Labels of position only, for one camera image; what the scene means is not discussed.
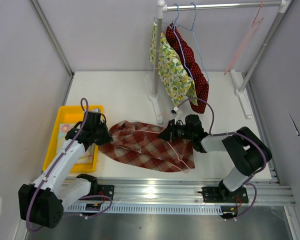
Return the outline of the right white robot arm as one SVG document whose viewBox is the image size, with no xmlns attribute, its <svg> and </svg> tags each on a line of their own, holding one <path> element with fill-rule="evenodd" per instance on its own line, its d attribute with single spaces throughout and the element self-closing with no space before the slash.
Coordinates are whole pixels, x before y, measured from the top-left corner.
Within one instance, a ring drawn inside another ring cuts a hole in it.
<svg viewBox="0 0 300 240">
<path fill-rule="evenodd" d="M 223 202 L 234 199 L 243 186 L 263 171 L 273 158 L 269 148 L 248 127 L 211 135 L 204 130 L 199 116 L 195 114 L 186 116 L 185 123 L 170 120 L 158 138 L 171 143 L 179 139 L 189 140 L 199 153 L 228 153 L 234 167 L 219 182 L 216 194 Z"/>
</svg>

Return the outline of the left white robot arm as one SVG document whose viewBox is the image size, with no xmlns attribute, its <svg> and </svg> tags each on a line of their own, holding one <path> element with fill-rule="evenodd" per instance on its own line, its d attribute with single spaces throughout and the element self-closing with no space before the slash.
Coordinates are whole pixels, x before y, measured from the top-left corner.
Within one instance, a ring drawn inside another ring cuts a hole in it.
<svg viewBox="0 0 300 240">
<path fill-rule="evenodd" d="M 67 132 L 61 149 L 48 168 L 33 183 L 23 184 L 18 191 L 20 218 L 25 221 L 28 231 L 34 232 L 31 224 L 41 228 L 56 227 L 64 211 L 78 200 L 112 200 L 110 196 L 100 194 L 97 178 L 85 173 L 79 174 L 68 186 L 62 186 L 77 160 L 90 146 L 102 146 L 111 141 L 105 115 L 85 111 L 83 120 Z"/>
</svg>

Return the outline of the red plaid skirt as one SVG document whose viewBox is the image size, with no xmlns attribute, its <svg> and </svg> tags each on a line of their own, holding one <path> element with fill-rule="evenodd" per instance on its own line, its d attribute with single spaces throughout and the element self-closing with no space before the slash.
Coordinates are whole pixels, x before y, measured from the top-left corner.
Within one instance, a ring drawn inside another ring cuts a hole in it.
<svg viewBox="0 0 300 240">
<path fill-rule="evenodd" d="M 109 133 L 113 141 L 100 146 L 98 148 L 100 152 L 119 163 L 158 172 L 181 172 L 172 164 L 183 170 L 187 169 L 182 162 L 177 160 L 177 156 L 167 141 L 159 139 L 153 133 L 134 132 L 124 128 L 154 132 L 161 132 L 163 130 L 162 127 L 153 124 L 123 120 L 110 128 Z M 179 158 L 190 169 L 194 169 L 194 150 L 190 141 L 179 139 L 170 144 L 178 152 Z"/>
</svg>

